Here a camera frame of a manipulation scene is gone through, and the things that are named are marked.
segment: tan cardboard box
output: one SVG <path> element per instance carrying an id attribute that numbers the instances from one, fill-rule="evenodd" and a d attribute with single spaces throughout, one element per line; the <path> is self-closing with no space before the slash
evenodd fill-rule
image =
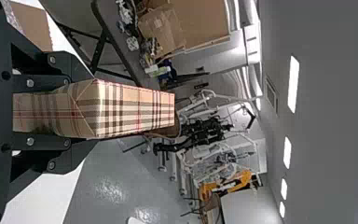
<path id="1" fill-rule="evenodd" d="M 13 131 L 109 138 L 174 125 L 174 94 L 100 79 L 13 94 Z"/>
<path id="2" fill-rule="evenodd" d="M 186 39 L 172 4 L 166 4 L 143 15 L 138 22 L 145 38 L 155 37 L 162 46 L 156 58 L 185 46 Z"/>
<path id="3" fill-rule="evenodd" d="M 143 3 L 148 8 L 157 8 L 169 4 L 170 0 L 144 0 Z"/>
<path id="4" fill-rule="evenodd" d="M 22 33 L 43 51 L 53 51 L 45 10 L 9 2 Z"/>

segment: cardboard box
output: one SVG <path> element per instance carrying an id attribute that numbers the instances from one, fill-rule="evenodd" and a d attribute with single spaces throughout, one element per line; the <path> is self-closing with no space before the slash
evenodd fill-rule
<path id="1" fill-rule="evenodd" d="M 157 8 L 169 4 L 170 0 L 144 0 L 142 2 L 148 8 Z"/>
<path id="2" fill-rule="evenodd" d="M 13 94 L 13 131 L 109 138 L 174 125 L 174 94 L 85 80 L 52 92 Z"/>
<path id="3" fill-rule="evenodd" d="M 203 49 L 230 37 L 226 0 L 170 0 L 182 26 L 186 51 Z"/>
<path id="4" fill-rule="evenodd" d="M 10 24 L 43 51 L 53 51 L 45 10 L 15 2 L 9 2 L 7 7 L 8 11 L 12 10 L 7 14 Z"/>
<path id="5" fill-rule="evenodd" d="M 155 37 L 162 46 L 159 58 L 176 49 L 183 48 L 186 39 L 172 4 L 166 4 L 143 15 L 138 22 L 139 30 L 145 38 Z"/>

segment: gray floor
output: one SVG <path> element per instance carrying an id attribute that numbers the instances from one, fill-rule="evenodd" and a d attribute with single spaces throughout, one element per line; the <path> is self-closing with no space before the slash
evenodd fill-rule
<path id="1" fill-rule="evenodd" d="M 200 223 L 195 215 L 180 218 L 190 208 L 177 183 L 157 169 L 153 153 L 140 148 L 123 154 L 140 137 L 101 142 L 87 157 L 64 223 L 125 223 L 137 217 L 148 224 Z"/>

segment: black machine frame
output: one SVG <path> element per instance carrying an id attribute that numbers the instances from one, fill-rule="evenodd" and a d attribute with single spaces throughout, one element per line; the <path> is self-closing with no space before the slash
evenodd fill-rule
<path id="1" fill-rule="evenodd" d="M 121 75 L 119 73 L 115 73 L 115 72 L 103 69 L 98 66 L 100 63 L 100 60 L 101 60 L 101 56 L 103 54 L 103 49 L 105 47 L 105 44 L 110 44 L 113 46 L 112 42 L 110 42 L 110 40 L 107 38 L 105 31 L 102 31 L 101 35 L 97 36 L 97 35 L 87 34 L 85 32 L 79 31 L 77 29 L 74 29 L 74 28 L 64 25 L 62 23 L 59 23 L 57 21 L 55 21 L 55 23 L 62 30 L 65 37 L 67 39 L 69 39 L 71 41 L 71 43 L 75 44 L 79 49 L 81 48 L 81 44 L 79 41 L 77 41 L 77 39 L 74 37 L 73 34 L 83 35 L 87 38 L 98 40 L 97 46 L 92 54 L 91 62 L 88 64 L 89 70 L 91 71 L 92 74 L 95 74 L 96 72 L 101 72 L 101 73 L 105 73 L 107 75 L 121 77 L 121 78 L 130 80 L 130 81 L 133 81 L 133 79 L 131 77 L 127 77 L 127 76 Z"/>
<path id="2" fill-rule="evenodd" d="M 100 141 L 12 132 L 12 94 L 52 91 L 91 78 L 76 56 L 43 52 L 31 43 L 7 22 L 0 3 L 0 220 L 7 202 L 39 176 L 75 170 Z M 21 153 L 12 156 L 13 150 Z"/>

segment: light panel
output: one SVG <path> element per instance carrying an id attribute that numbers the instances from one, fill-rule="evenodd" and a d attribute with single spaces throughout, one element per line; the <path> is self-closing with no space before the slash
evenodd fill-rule
<path id="1" fill-rule="evenodd" d="M 286 208 L 284 207 L 283 202 L 281 202 L 279 206 L 279 213 L 281 214 L 281 217 L 284 217 L 284 213 L 286 212 Z"/>
<path id="2" fill-rule="evenodd" d="M 282 184 L 281 184 L 281 195 L 283 197 L 284 200 L 286 200 L 287 197 L 287 183 L 286 180 L 282 179 Z"/>
<path id="3" fill-rule="evenodd" d="M 297 101 L 297 87 L 298 87 L 298 73 L 300 71 L 300 63 L 298 60 L 291 56 L 290 57 L 290 75 L 289 75 L 289 91 L 287 94 L 287 105 L 290 110 L 296 112 L 296 101 Z"/>
<path id="4" fill-rule="evenodd" d="M 287 169 L 290 168 L 290 159 L 292 157 L 292 143 L 289 138 L 284 138 L 283 163 Z"/>

